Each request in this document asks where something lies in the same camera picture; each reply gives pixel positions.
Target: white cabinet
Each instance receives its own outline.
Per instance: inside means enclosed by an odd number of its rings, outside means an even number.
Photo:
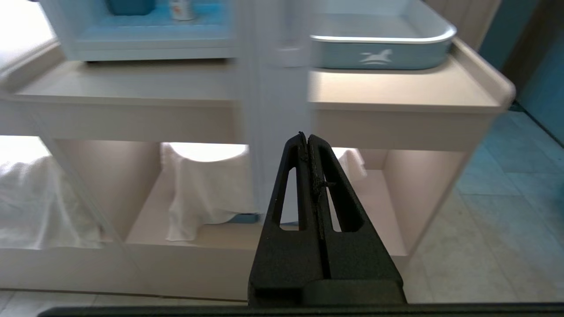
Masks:
[[[172,194],[159,143],[248,144],[249,190],[265,212],[284,142],[298,131],[360,148],[368,178],[354,185],[356,193],[403,267],[492,120],[512,101],[513,86],[457,39],[446,63],[424,71],[311,69],[306,2],[289,5],[288,16],[277,14],[280,1],[237,3],[234,60],[91,65],[63,61],[53,47],[33,60],[43,65],[37,72],[5,74],[12,80],[2,98],[29,115],[111,237],[108,250],[124,256],[127,274],[143,283],[44,278],[18,287],[244,300],[260,223],[208,225],[194,241],[168,241]],[[279,22],[288,19],[301,27],[281,31]],[[58,255],[72,260],[82,252]],[[35,261],[45,261],[42,254]],[[11,255],[12,265],[20,261],[31,258]],[[113,276],[123,268],[100,270]],[[75,274],[91,278],[86,269]]]

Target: tiled floor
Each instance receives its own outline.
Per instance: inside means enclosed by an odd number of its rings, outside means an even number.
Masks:
[[[564,149],[524,113],[496,121],[403,272],[409,302],[564,301]],[[0,292],[0,317],[53,306],[241,303]]]

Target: cubby compartment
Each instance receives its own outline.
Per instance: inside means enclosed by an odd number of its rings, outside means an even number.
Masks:
[[[147,292],[50,140],[29,134],[0,136],[0,288]]]
[[[260,222],[205,224],[194,240],[171,241],[169,210],[175,183],[163,171],[161,143],[69,139],[55,143],[156,294],[246,299]],[[352,185],[401,269],[449,193],[467,153],[406,149],[359,153],[366,173]]]
[[[170,241],[174,181],[161,163],[161,143],[57,139],[154,294],[243,300],[260,223],[206,224],[191,241]]]

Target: light blue tray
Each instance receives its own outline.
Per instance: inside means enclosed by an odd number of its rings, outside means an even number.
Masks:
[[[322,0],[317,67],[425,69],[447,57],[456,28],[420,0]]]

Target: white shelf unit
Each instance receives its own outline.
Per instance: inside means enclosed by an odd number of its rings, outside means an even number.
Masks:
[[[159,177],[159,142],[246,143],[233,67],[62,59],[52,47],[3,74],[0,110],[25,124],[0,132],[41,135],[111,241],[102,250],[2,250],[0,287],[244,300],[261,226],[204,226],[195,241],[167,241],[171,189]],[[314,69],[310,88],[313,133],[361,149],[368,178],[355,190],[400,269],[514,94],[458,40],[434,69]],[[60,278],[67,272],[73,279]]]
[[[228,0],[200,0],[192,21],[171,18],[167,0],[144,16],[116,16],[101,0],[41,2],[70,60],[233,57]]]

